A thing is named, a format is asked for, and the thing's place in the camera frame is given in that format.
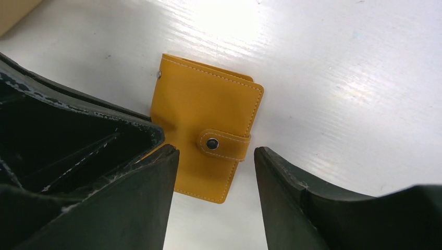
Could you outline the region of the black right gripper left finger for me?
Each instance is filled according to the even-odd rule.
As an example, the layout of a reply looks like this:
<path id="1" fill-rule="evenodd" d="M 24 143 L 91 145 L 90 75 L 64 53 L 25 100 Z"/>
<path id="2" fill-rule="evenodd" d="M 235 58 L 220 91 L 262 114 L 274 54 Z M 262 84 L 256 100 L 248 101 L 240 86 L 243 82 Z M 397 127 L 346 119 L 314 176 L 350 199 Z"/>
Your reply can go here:
<path id="1" fill-rule="evenodd" d="M 179 150 L 1 55 L 1 249 L 162 249 Z"/>

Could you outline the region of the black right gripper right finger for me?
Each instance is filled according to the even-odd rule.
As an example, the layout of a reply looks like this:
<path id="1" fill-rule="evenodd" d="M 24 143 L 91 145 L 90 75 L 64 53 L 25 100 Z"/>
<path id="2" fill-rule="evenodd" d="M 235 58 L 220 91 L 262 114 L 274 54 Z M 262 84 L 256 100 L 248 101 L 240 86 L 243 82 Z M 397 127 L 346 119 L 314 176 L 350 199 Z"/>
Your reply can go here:
<path id="1" fill-rule="evenodd" d="M 381 197 L 329 183 L 268 147 L 254 151 L 269 249 L 441 249 L 441 186 Z"/>

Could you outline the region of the yellow leather card holder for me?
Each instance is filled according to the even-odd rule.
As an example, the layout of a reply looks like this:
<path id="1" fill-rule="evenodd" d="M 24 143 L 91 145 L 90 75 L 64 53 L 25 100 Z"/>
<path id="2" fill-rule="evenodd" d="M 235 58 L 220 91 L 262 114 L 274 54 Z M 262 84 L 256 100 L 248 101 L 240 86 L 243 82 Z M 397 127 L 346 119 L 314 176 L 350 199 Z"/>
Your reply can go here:
<path id="1" fill-rule="evenodd" d="M 226 200 L 263 96 L 250 76 L 162 55 L 150 117 L 163 129 L 164 142 L 180 152 L 176 192 Z"/>

